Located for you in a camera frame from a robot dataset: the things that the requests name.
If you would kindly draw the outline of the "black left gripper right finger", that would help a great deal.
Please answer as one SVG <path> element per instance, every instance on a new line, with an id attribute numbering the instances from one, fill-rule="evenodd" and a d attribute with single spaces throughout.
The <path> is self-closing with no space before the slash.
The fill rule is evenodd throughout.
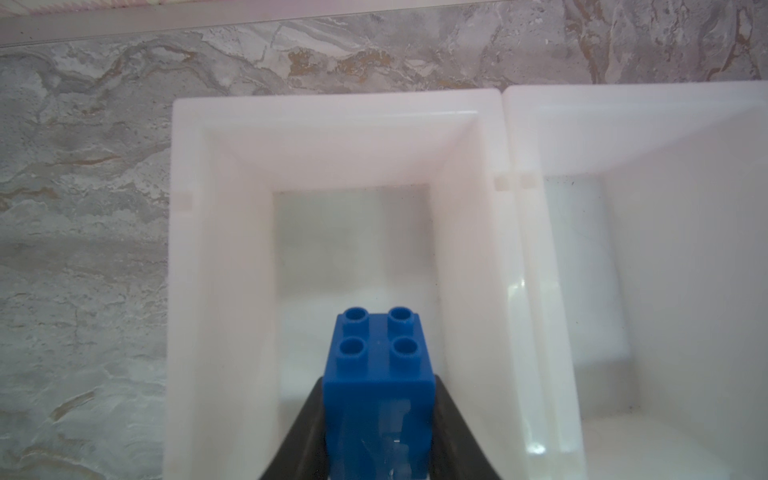
<path id="1" fill-rule="evenodd" d="M 465 422 L 442 379 L 436 375 L 428 474 L 432 480 L 500 480 Z"/>

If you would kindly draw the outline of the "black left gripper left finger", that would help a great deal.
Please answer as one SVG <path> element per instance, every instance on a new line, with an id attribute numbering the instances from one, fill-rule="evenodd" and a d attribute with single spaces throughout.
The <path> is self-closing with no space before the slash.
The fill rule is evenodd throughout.
<path id="1" fill-rule="evenodd" d="M 261 480 L 329 478 L 322 380 L 315 382 Z"/>

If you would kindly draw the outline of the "blue square lego brick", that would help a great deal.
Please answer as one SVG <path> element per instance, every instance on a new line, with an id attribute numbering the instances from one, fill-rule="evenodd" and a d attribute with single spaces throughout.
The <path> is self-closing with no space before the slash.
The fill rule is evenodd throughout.
<path id="1" fill-rule="evenodd" d="M 427 478 L 436 376 L 417 313 L 339 314 L 322 399 L 330 478 Z"/>

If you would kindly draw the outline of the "white left plastic bin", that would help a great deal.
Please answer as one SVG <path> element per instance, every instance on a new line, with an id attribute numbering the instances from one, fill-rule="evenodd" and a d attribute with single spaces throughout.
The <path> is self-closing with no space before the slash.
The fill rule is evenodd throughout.
<path id="1" fill-rule="evenodd" d="M 164 476 L 255 479 L 336 316 L 405 306 L 498 474 L 525 477 L 525 301 L 501 95 L 174 103 Z"/>

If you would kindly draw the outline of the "white plastic bin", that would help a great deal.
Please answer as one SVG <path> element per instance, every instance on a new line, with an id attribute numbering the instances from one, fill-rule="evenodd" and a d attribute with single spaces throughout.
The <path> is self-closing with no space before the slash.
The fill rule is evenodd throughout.
<path id="1" fill-rule="evenodd" d="M 767 475 L 767 85 L 503 93 L 537 479 Z"/>
<path id="2" fill-rule="evenodd" d="M 498 474 L 525 477 L 525 301 L 501 95 L 174 103 L 164 476 L 255 479 L 336 316 L 405 306 Z"/>

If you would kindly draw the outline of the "white middle plastic bin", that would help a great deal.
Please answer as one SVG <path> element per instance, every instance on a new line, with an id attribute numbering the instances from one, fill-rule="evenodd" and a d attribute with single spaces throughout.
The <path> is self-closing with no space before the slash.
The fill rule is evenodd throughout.
<path id="1" fill-rule="evenodd" d="M 537 479 L 767 475 L 767 85 L 503 93 Z"/>

